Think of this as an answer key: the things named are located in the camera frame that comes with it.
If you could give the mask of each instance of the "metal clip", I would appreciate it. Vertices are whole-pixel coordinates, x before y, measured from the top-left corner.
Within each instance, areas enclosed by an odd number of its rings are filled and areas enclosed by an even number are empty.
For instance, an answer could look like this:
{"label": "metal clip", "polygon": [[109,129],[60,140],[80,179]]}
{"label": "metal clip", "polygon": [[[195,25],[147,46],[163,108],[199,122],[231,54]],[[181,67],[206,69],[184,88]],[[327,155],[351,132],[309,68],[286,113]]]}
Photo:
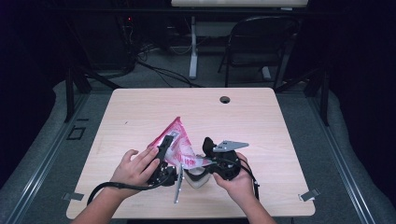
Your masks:
{"label": "metal clip", "polygon": [[79,193],[65,193],[62,199],[67,201],[71,201],[71,200],[81,201],[83,197],[84,195]]}
{"label": "metal clip", "polygon": [[228,152],[236,150],[240,147],[248,147],[248,143],[222,141],[218,146],[213,148],[214,152]]}
{"label": "metal clip", "polygon": [[178,203],[178,194],[181,191],[181,181],[184,179],[183,177],[183,164],[181,163],[178,168],[178,176],[177,176],[177,184],[176,184],[176,193],[174,203]]}
{"label": "metal clip", "polygon": [[312,189],[311,191],[308,191],[303,195],[299,194],[298,197],[300,198],[300,200],[306,202],[308,200],[315,200],[315,197],[319,196],[319,194],[320,192],[317,189]]}

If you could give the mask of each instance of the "finger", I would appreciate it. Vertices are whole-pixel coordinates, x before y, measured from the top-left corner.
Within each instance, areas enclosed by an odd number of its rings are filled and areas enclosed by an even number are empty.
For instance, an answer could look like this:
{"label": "finger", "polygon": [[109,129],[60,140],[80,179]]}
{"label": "finger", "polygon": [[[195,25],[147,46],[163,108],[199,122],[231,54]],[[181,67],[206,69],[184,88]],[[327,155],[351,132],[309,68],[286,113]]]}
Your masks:
{"label": "finger", "polygon": [[218,175],[218,174],[216,174],[216,173],[213,173],[213,177],[215,178],[216,183],[217,183],[220,187],[224,188],[225,183],[226,183],[226,182],[225,182],[226,180],[224,180],[220,175]]}
{"label": "finger", "polygon": [[244,154],[242,154],[242,153],[240,153],[240,152],[236,152],[236,156],[237,156],[239,159],[242,159],[242,160],[244,160],[244,161],[248,161],[248,158],[246,158],[246,157],[244,156]]}
{"label": "finger", "polygon": [[139,151],[130,149],[122,157],[122,161],[131,161],[133,155],[136,155]]}
{"label": "finger", "polygon": [[155,169],[157,169],[159,164],[160,164],[160,159],[155,159],[154,161],[152,161],[149,164],[148,168],[146,168],[146,170],[144,170],[140,174],[141,180],[144,182],[147,182],[149,180],[149,178],[152,176],[152,174],[154,173]]}
{"label": "finger", "polygon": [[146,156],[135,165],[136,171],[139,173],[143,172],[146,167],[154,160],[158,152],[159,149],[157,147],[150,148]]}
{"label": "finger", "polygon": [[246,158],[246,157],[245,157],[242,153],[240,153],[240,152],[236,152],[236,156],[240,159],[240,161],[242,161],[241,164],[242,164],[245,168],[249,169],[248,158]]}
{"label": "finger", "polygon": [[143,160],[150,153],[150,151],[154,148],[155,147],[148,147],[144,151],[142,151],[139,155],[137,155],[137,157],[134,159],[136,164],[138,164],[141,160]]}

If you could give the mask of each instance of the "black cable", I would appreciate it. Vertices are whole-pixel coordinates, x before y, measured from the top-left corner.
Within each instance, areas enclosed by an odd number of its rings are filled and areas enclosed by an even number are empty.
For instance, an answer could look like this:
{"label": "black cable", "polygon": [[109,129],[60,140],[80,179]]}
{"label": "black cable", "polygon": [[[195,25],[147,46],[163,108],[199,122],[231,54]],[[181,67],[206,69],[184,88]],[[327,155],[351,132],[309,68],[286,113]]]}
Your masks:
{"label": "black cable", "polygon": [[198,85],[198,84],[190,82],[186,77],[182,76],[179,73],[176,73],[176,72],[164,69],[164,68],[155,67],[155,66],[152,66],[152,65],[149,65],[149,64],[146,64],[146,63],[142,63],[142,62],[139,62],[139,61],[137,61],[136,63],[138,63],[138,64],[140,64],[140,65],[142,65],[142,66],[144,66],[144,67],[146,67],[146,68],[148,68],[150,70],[153,70],[157,74],[161,74],[161,75],[164,75],[164,76],[167,76],[167,77],[171,77],[171,78],[176,79],[176,80],[178,80],[180,82],[186,83],[190,87],[199,87],[199,88],[203,87],[201,85]]}
{"label": "black cable", "polygon": [[140,187],[140,186],[128,185],[128,184],[123,184],[123,183],[119,183],[119,182],[105,182],[105,183],[102,183],[102,184],[96,186],[95,189],[93,189],[90,197],[88,198],[87,206],[88,206],[88,204],[90,204],[92,202],[93,197],[96,195],[96,193],[102,188],[113,187],[113,188],[117,188],[117,189],[135,189],[135,190],[156,189],[159,186],[161,186],[163,183],[165,183],[169,178],[170,178],[170,175],[168,177],[166,177],[165,180],[163,180],[162,182],[160,182],[160,183],[158,183],[156,185],[148,186],[148,187]]}
{"label": "black cable", "polygon": [[236,166],[239,166],[240,168],[244,169],[244,170],[250,175],[250,177],[251,177],[252,180],[253,180],[254,196],[256,196],[257,200],[260,200],[260,196],[259,196],[259,186],[260,186],[260,185],[259,185],[259,183],[257,182],[256,178],[254,177],[253,173],[251,172],[250,166],[248,165],[248,163],[247,163],[246,161],[241,160],[241,161],[243,161],[245,164],[247,164],[247,167],[248,167],[248,168],[246,168],[245,166],[243,166],[243,165],[241,165],[241,164],[239,164],[239,163],[237,163],[237,162],[235,162],[235,161],[229,161],[229,160],[226,160],[226,159],[214,159],[214,160],[212,160],[212,161],[224,161],[224,162],[231,163],[232,165],[236,165]]}

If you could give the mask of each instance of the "chair leg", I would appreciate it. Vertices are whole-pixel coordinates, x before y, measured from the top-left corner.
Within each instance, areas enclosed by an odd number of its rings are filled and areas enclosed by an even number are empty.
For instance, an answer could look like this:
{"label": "chair leg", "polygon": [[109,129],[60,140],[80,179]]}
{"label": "chair leg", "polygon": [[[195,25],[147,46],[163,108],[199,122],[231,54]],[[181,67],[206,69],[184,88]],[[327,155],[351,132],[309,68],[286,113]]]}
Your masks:
{"label": "chair leg", "polygon": [[221,63],[220,63],[219,69],[218,69],[218,73],[220,73],[220,71],[221,71],[221,67],[222,67],[222,65],[223,65],[223,63],[224,63],[225,55],[226,55],[226,54],[224,53],[224,55],[223,55],[223,57],[222,57],[222,59],[221,59]]}
{"label": "chair leg", "polygon": [[225,65],[225,85],[224,85],[225,88],[228,87],[228,75],[229,75],[229,70],[230,70],[230,65],[227,63],[227,64]]}
{"label": "chair leg", "polygon": [[277,81],[279,80],[279,74],[280,74],[280,69],[281,69],[281,67],[282,67],[282,63],[280,63],[280,64],[277,66],[276,75],[275,75],[275,81],[274,81],[274,85],[273,85],[273,90],[276,89],[276,83],[277,83]]}

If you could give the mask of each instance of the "table hole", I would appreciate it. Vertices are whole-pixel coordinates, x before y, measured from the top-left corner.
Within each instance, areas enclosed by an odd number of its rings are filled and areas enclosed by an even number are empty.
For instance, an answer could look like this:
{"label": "table hole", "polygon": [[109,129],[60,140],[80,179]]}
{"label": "table hole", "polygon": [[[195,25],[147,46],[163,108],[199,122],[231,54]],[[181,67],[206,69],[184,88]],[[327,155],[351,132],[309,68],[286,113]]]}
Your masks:
{"label": "table hole", "polygon": [[228,96],[221,96],[221,97],[220,97],[220,101],[221,101],[222,103],[224,103],[224,104],[228,104],[228,103],[230,103],[231,99],[230,99],[230,97],[228,97]]}

